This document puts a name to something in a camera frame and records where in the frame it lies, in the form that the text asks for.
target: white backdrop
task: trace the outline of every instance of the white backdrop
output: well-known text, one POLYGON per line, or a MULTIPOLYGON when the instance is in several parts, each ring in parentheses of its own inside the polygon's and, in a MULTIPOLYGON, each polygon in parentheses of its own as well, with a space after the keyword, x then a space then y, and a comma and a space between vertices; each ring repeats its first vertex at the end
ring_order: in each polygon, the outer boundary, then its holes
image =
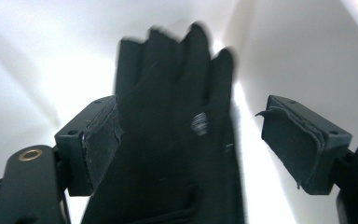
POLYGON ((346 4, 0 1, 0 178, 12 153, 53 146, 76 113, 112 93, 121 37, 145 38, 152 25, 184 35, 204 21, 216 49, 236 51, 233 113, 250 223, 337 223, 337 188, 328 197, 297 190, 260 140, 254 114, 270 94, 292 98, 352 133, 351 149, 358 147, 358 21, 346 4))

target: gray logo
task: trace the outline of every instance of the gray logo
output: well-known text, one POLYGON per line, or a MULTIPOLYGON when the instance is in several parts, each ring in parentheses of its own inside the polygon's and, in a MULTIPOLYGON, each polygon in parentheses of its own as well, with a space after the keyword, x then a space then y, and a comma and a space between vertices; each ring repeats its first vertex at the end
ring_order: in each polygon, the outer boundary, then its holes
POLYGON ((208 129, 208 120, 205 113, 200 113, 193 118, 191 122, 191 129, 198 135, 204 135, 207 133, 208 129))

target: black fabric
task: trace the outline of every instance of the black fabric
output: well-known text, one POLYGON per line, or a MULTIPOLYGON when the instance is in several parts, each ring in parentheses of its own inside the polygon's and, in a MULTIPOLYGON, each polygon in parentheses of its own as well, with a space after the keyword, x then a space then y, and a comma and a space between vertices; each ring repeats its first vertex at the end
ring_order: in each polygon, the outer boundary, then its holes
POLYGON ((232 70, 227 49, 211 60, 197 24, 181 42, 157 29, 144 43, 121 41, 124 133, 83 223, 243 223, 232 70))

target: round metal fastener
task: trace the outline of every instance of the round metal fastener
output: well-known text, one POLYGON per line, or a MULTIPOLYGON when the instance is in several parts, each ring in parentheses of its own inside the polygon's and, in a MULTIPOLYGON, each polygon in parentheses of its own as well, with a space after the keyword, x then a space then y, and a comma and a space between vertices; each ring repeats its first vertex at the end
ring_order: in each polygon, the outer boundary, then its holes
POLYGON ((40 149, 29 149, 27 151, 24 151, 20 154, 19 160, 20 161, 31 161, 38 157, 40 157, 43 154, 43 151, 40 149))

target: glove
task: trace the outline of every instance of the glove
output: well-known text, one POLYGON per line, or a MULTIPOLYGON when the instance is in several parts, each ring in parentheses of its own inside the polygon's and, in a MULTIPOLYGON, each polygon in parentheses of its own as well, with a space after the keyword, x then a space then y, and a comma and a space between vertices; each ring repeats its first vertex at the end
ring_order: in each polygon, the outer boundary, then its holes
POLYGON ((232 61, 226 49, 211 60, 197 24, 180 43, 156 29, 143 44, 121 41, 124 134, 83 223, 243 222, 235 150, 226 149, 232 61))

